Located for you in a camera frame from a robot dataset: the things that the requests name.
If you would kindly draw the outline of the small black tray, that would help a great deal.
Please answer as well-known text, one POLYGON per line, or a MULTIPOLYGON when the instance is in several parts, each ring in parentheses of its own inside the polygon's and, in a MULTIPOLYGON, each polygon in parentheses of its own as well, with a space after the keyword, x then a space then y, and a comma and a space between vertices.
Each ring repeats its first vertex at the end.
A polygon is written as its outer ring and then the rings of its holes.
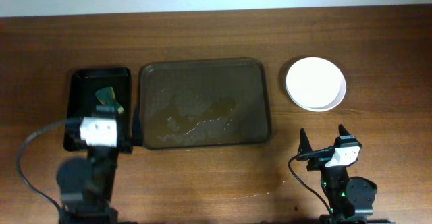
POLYGON ((72 74, 67 106, 67 117, 90 115, 97 105, 102 105, 95 92, 104 87, 112 87, 117 101, 125 110, 124 121, 130 132, 131 75, 126 67, 103 69, 81 69, 72 74))

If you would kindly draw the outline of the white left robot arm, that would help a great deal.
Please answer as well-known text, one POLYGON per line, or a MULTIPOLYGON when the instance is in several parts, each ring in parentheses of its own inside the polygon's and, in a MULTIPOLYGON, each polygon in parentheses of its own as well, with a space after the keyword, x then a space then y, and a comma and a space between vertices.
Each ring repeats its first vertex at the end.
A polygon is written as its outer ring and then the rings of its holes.
POLYGON ((60 223, 119 223, 119 212, 111 198, 121 153, 132 153, 133 146, 122 133, 116 107, 98 105, 85 117, 66 124, 67 141, 85 157, 64 161, 57 171, 60 189, 60 223))

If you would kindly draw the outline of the white sauce-stained plate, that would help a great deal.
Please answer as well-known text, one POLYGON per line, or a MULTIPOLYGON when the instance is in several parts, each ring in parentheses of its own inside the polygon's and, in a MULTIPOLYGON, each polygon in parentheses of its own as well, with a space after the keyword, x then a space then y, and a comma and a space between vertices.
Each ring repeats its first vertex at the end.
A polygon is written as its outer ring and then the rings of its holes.
POLYGON ((331 61, 320 57, 305 57, 290 66, 286 72, 284 84, 285 87, 287 85, 324 85, 335 84, 342 80, 346 82, 341 69, 331 61))

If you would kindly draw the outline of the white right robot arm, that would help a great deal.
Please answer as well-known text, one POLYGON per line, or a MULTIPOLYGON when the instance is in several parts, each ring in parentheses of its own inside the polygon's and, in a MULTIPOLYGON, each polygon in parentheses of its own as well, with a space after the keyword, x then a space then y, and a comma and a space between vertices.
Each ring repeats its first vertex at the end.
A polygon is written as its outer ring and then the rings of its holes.
POLYGON ((339 136, 332 146, 313 150, 305 129, 300 130, 298 161, 306 161, 308 171, 321 173, 320 185, 328 200, 328 214, 320 223, 366 223, 373 214, 377 185, 363 177, 349 177, 347 168, 358 160, 362 144, 339 125, 339 136))

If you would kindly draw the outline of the yellow green scrub sponge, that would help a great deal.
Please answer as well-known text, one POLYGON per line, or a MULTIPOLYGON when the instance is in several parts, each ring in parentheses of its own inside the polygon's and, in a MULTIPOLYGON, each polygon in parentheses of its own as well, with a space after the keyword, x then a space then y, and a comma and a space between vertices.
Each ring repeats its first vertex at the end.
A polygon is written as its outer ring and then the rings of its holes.
POLYGON ((117 101, 114 89, 112 87, 104 87, 99 89, 94 95, 102 105, 114 107, 119 114, 124 112, 124 108, 117 101))

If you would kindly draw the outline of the clear wet plastic tray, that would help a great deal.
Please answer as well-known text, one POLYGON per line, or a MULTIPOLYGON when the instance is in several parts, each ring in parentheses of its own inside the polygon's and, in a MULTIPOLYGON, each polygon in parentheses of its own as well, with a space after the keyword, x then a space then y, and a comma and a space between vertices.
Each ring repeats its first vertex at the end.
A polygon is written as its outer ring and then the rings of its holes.
POLYGON ((137 134, 147 150, 249 146, 272 135, 263 64, 253 58, 150 63, 137 134))

